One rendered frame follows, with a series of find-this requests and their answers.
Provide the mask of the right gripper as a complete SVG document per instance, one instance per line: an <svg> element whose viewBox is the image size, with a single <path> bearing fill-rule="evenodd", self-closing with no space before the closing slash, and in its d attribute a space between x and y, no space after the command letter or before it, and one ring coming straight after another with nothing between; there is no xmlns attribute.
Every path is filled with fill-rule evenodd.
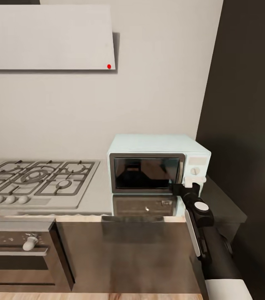
<svg viewBox="0 0 265 300"><path fill-rule="evenodd" d="M169 180L169 190L172 190L173 196L181 196L183 202L184 197L188 193L195 193L196 196L199 196L199 188L200 185L198 185L197 183L194 183L192 185L192 188L186 188L183 184L172 183L172 181Z"/></svg>

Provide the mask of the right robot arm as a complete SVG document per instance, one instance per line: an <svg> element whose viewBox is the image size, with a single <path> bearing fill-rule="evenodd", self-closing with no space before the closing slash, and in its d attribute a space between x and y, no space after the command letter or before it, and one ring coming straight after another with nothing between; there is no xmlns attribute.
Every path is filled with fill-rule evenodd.
<svg viewBox="0 0 265 300"><path fill-rule="evenodd" d="M202 272L209 300L253 300L233 261L232 248L224 235L214 227L210 207L200 198L198 182L204 176L185 176L183 184L169 180L173 196L181 196L185 219Z"/></svg>

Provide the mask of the microwave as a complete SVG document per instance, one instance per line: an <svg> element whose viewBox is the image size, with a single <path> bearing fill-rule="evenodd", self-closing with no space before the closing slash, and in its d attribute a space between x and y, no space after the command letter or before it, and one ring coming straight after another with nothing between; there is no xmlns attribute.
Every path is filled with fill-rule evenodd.
<svg viewBox="0 0 265 300"><path fill-rule="evenodd" d="M210 157L186 134L116 134L107 152L110 192L172 193L169 180L205 177Z"/></svg>

